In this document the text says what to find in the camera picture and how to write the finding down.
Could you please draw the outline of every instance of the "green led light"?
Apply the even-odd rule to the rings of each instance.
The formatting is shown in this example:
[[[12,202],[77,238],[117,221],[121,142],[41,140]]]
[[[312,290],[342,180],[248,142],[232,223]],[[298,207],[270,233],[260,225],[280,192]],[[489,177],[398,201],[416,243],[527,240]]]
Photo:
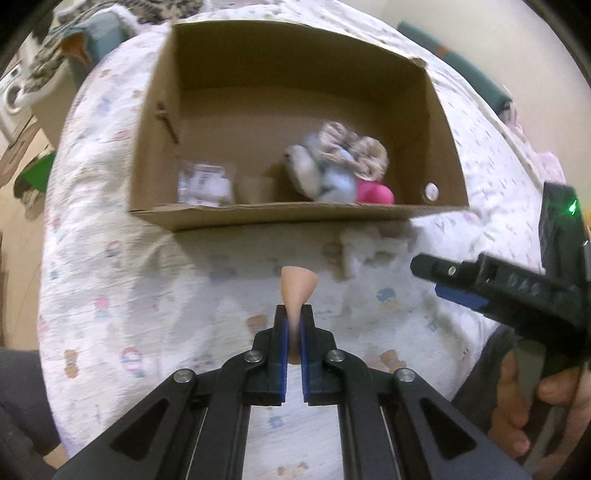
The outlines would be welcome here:
[[[573,203],[570,204],[569,212],[571,215],[574,215],[574,213],[576,211],[577,211],[577,201],[575,200]]]

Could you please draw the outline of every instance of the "washing machine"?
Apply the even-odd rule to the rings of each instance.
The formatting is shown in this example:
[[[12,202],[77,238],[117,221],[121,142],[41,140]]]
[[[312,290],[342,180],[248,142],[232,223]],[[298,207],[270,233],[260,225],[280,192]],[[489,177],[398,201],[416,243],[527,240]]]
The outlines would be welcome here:
[[[31,107],[17,107],[15,100],[24,84],[20,63],[0,79],[0,131],[8,145],[14,144],[23,130],[31,123]]]

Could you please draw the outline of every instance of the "patterned bedsheet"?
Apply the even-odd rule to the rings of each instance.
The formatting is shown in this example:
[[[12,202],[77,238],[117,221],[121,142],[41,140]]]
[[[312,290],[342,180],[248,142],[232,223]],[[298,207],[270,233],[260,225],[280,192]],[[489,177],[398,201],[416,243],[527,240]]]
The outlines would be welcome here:
[[[168,26],[129,40],[90,74],[61,139],[46,200],[38,335],[48,397],[73,455],[181,367],[203,372],[248,349],[272,323],[283,265],[315,270],[317,325],[376,368],[399,362],[451,398],[494,322],[438,299],[410,259],[489,251],[538,268],[541,193],[504,125],[454,70],[393,28],[334,0],[284,0],[194,21],[301,22],[420,57],[449,119],[470,211],[411,222],[240,226],[178,234],[126,211],[142,97]],[[378,236],[344,278],[342,238]],[[244,478],[342,478],[336,409],[305,407],[299,368],[288,402],[254,408]]]

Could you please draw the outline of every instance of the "cardboard wall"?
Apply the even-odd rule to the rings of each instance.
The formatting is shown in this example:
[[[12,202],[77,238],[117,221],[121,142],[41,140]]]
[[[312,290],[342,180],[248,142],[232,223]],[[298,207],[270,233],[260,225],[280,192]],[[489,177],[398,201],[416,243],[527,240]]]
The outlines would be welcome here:
[[[173,135],[157,115],[162,107]],[[322,205],[295,191],[283,153],[329,120],[382,142],[391,159],[384,183],[394,191],[395,206]],[[272,185],[264,201],[273,203],[217,209],[176,205],[182,162],[224,166],[235,187],[244,179]],[[434,202],[424,196],[429,182],[439,188]],[[404,219],[464,206],[467,195],[453,137],[420,62],[305,25],[208,21],[174,26],[142,112],[129,202],[138,216],[178,230]]]

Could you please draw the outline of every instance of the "leopard print fabric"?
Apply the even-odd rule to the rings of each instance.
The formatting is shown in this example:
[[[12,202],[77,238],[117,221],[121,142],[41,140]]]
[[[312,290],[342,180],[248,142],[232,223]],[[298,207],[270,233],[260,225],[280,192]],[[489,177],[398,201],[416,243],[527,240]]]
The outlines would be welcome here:
[[[172,18],[186,18],[199,13],[203,0],[84,0],[58,14],[59,25],[45,38],[41,50],[29,67],[29,77],[23,92],[41,89],[55,75],[65,57],[60,50],[63,34],[92,15],[113,5],[122,5],[135,15],[141,24],[158,24]]]

